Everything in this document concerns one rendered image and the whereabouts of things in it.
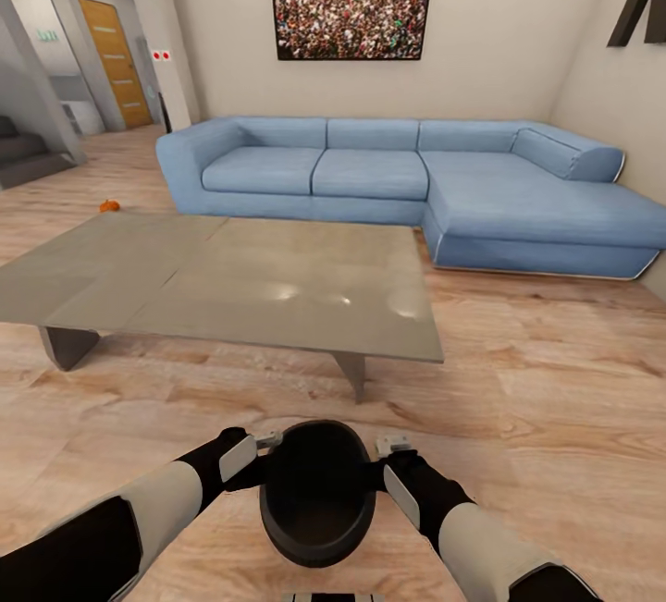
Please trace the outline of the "cauldron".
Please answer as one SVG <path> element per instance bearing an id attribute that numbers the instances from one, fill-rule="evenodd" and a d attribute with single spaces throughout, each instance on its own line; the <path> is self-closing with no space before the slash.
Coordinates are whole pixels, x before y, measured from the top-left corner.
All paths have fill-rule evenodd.
<path id="1" fill-rule="evenodd" d="M 312 420 L 283 433 L 269 448 L 277 480 L 260 485 L 260 511 L 276 549 L 306 568 L 346 559 L 366 535 L 376 492 L 364 492 L 358 472 L 371 462 L 364 442 L 337 420 Z"/>

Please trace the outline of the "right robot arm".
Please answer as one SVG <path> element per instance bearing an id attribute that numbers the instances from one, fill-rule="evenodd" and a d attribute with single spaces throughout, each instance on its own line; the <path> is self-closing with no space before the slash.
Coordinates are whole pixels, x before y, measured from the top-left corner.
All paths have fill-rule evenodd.
<path id="1" fill-rule="evenodd" d="M 360 464 L 360 485 L 393 496 L 467 602 L 604 602 L 574 568 L 474 503 L 412 446 L 407 435 L 378 436 L 376 462 Z"/>

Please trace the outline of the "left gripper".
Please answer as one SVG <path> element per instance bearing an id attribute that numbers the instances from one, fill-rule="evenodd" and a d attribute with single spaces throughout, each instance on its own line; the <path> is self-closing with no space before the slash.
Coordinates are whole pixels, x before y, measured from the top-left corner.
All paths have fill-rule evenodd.
<path id="1" fill-rule="evenodd" d="M 264 456 L 257 455 L 257 466 L 253 476 L 249 480 L 243 482 L 233 481 L 226 491 L 235 492 L 245 488 L 252 488 L 257 485 L 273 483 L 277 479 L 276 454 L 267 453 Z"/>

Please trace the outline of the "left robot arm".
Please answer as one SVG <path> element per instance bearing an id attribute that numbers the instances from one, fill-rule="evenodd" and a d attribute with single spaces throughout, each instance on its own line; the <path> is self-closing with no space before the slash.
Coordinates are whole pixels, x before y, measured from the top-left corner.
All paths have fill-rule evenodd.
<path id="1" fill-rule="evenodd" d="M 154 561 L 225 490 L 275 482 L 276 429 L 230 429 L 95 498 L 0 558 L 0 602 L 122 602 Z"/>

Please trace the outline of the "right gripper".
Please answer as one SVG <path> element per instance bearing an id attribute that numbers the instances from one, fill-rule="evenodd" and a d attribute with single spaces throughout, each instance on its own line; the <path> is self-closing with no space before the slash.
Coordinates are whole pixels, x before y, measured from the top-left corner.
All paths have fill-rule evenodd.
<path id="1" fill-rule="evenodd" d="M 364 492 L 388 492 L 383 482 L 383 467 L 388 459 L 360 464 L 358 478 Z"/>

